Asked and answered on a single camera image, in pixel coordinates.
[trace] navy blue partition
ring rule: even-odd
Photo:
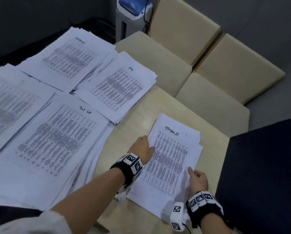
[[[291,233],[291,119],[230,139],[216,198],[245,234]]]

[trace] beige chair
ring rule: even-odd
[[[242,104],[280,81],[284,72],[225,34],[195,71]]]
[[[197,73],[175,98],[228,137],[248,131],[249,110]]]
[[[220,32],[220,26],[182,0],[159,0],[149,36],[194,65]]]
[[[142,32],[136,32],[115,45],[115,50],[126,51],[133,59],[154,71],[157,86],[173,97],[192,72],[189,64]]]

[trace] forearm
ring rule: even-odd
[[[203,234],[231,234],[230,228],[226,226],[221,217],[214,213],[207,214],[201,221]]]
[[[113,168],[93,179],[55,205],[52,210],[65,217],[73,234],[85,234],[123,186],[125,177]]]

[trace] hand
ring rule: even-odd
[[[136,142],[128,150],[128,153],[133,153],[140,157],[143,165],[147,164],[153,156],[155,147],[149,145],[148,137],[146,135],[139,137]]]
[[[188,167],[188,173],[190,175],[190,189],[193,194],[200,191],[208,191],[208,180],[205,173],[198,170],[194,170]]]

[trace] black wristband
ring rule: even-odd
[[[223,214],[220,211],[220,208],[216,204],[205,204],[204,206],[201,206],[196,210],[195,212],[192,212],[189,201],[186,201],[186,207],[188,211],[188,215],[191,219],[192,228],[198,228],[201,227],[201,221],[203,217],[205,217],[207,214],[214,213],[222,218],[222,220],[226,223],[225,218]]]
[[[113,166],[110,169],[112,168],[119,168],[123,172],[125,176],[125,183],[124,183],[125,188],[132,183],[134,174],[132,173],[131,167],[128,164],[125,164],[123,161],[121,161],[121,162],[117,162],[113,164]]]

